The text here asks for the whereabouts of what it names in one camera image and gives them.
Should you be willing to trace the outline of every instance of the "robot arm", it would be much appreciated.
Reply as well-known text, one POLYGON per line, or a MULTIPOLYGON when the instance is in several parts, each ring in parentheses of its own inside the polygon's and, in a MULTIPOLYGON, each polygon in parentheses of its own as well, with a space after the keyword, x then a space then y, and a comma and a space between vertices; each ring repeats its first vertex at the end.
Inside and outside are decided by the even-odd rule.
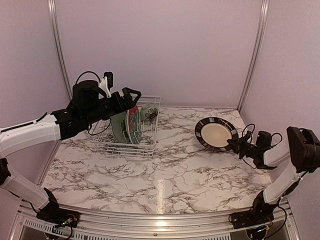
POLYGON ((70 214, 78 219, 79 213, 59 208, 56 198, 48 189, 20 175, 8 164, 6 157, 40 143, 74 137, 99 120, 108 120, 113 115, 133 108, 141 93, 125 87, 121 95, 119 92, 111 94, 109 89, 113 85, 112 77, 111 72, 105 72, 100 84, 94 80, 75 84, 72 100, 66 109, 45 114, 34 121, 0 128, 0 187, 33 204, 39 210, 37 218, 61 223, 61 220, 68 220, 70 214))
POLYGON ((275 166, 276 163, 282 162, 287 157, 286 149, 289 149, 288 165, 275 182, 256 196, 250 210, 230 215, 230 222, 235 229, 267 223, 269 219, 273 220, 273 211, 279 205, 281 198, 290 194, 305 174, 313 173, 320 167, 320 141, 313 131, 292 126, 286 131, 287 141, 285 142, 287 143, 279 144, 277 148, 264 152, 263 165, 275 166))

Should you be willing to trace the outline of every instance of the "dish rack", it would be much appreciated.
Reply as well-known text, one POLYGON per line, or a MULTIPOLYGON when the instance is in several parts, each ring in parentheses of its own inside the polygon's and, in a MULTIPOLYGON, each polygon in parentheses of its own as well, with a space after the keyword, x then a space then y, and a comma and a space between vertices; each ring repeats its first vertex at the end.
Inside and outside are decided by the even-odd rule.
MULTIPOLYGON (((143 95, 137 102, 137 106, 140 111, 143 104, 154 104, 160 112, 160 101, 161 98, 159 96, 143 95)), ((95 151, 98 153, 152 158, 157 143, 158 122, 159 114, 151 121, 142 121, 140 144, 130 144, 117 142, 112 132, 112 126, 110 125, 108 127, 110 120, 100 120, 92 126, 93 130, 90 132, 92 135, 89 136, 89 141, 93 144, 95 151)))

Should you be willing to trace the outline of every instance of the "white marble countertop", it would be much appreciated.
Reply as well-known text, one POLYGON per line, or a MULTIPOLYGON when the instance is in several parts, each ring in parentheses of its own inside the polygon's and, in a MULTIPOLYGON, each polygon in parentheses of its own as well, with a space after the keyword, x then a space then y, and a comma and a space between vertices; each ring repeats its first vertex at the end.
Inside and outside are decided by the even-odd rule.
POLYGON ((61 204, 113 212, 184 214, 250 207, 271 183, 270 176, 231 151, 204 148, 194 129, 206 117, 231 122, 239 134, 245 127, 237 110, 162 107, 152 159, 96 153, 83 132, 61 144, 42 186, 61 204))

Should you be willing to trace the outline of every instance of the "plate center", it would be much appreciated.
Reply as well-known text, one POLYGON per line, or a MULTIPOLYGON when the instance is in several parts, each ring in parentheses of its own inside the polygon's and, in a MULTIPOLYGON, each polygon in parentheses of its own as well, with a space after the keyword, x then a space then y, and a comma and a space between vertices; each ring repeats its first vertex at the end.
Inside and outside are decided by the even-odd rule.
POLYGON ((216 148, 224 148, 229 145, 228 139, 232 139, 231 131, 219 123, 208 123, 201 129, 203 140, 216 148))

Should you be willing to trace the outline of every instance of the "vent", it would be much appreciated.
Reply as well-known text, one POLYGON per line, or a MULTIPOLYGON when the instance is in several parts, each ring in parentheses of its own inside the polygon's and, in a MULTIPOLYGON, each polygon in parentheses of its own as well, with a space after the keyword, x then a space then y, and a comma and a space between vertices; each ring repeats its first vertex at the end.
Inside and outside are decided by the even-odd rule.
MULTIPOLYGON (((24 226, 27 226, 32 229, 39 230, 41 232, 45 232, 48 234, 53 234, 56 236, 68 236, 70 234, 70 231, 63 228, 54 228, 53 223, 49 222, 43 222, 38 219, 31 219, 31 218, 25 218, 24 220, 24 226)), ((117 237, 114 238, 112 236, 105 236, 101 234, 94 234, 94 233, 86 233, 83 232, 84 230, 74 228, 73 229, 73 240, 134 240, 134 238, 128 238, 128 237, 117 237)), ((231 240, 231 236, 229 233, 221 234, 221 235, 212 235, 212 236, 206 236, 206 237, 190 237, 190 238, 179 238, 179 240, 231 240)))

